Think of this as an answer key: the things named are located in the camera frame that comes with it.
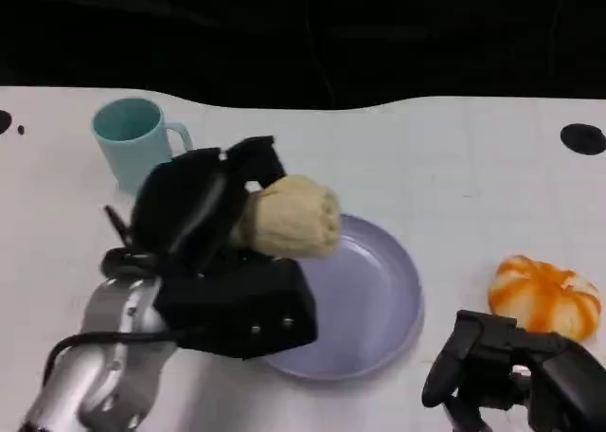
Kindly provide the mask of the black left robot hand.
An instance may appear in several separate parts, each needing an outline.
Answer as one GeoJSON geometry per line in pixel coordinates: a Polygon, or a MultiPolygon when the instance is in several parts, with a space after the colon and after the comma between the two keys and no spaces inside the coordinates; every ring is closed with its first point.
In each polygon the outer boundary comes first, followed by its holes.
{"type": "Polygon", "coordinates": [[[285,176],[271,135],[222,151],[196,149],[155,167],[139,190],[130,221],[134,247],[189,275],[204,272],[227,246],[251,196],[285,176]]]}

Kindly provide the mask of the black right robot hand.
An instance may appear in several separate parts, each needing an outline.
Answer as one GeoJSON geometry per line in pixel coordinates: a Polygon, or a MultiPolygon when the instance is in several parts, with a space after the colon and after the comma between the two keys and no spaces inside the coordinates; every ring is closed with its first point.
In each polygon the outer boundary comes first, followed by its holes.
{"type": "Polygon", "coordinates": [[[481,409],[521,405],[534,431],[602,431],[605,368],[558,333],[531,333],[513,318],[467,310],[431,366],[421,393],[455,431],[488,431],[481,409]]]}

